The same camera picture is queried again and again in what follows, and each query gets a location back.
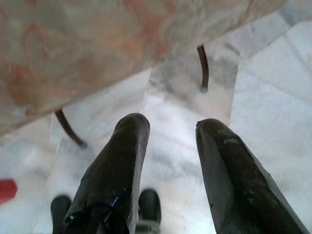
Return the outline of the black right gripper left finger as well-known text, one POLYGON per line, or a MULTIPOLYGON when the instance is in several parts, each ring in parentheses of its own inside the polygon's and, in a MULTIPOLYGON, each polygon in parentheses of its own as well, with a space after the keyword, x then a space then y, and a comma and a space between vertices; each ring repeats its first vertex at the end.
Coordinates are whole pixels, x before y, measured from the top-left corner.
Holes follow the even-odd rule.
POLYGON ((142 114, 128 114, 119 120, 80 181, 64 218, 65 233, 94 234, 99 222, 106 233, 135 233, 149 134, 150 124, 142 114))

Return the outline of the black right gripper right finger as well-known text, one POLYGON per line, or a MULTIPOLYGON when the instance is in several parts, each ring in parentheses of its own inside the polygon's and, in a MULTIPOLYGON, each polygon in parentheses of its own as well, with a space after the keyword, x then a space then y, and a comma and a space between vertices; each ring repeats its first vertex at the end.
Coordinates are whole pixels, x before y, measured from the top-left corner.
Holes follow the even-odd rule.
POLYGON ((205 190, 218 234, 306 234, 278 185, 223 122, 196 125, 205 190))

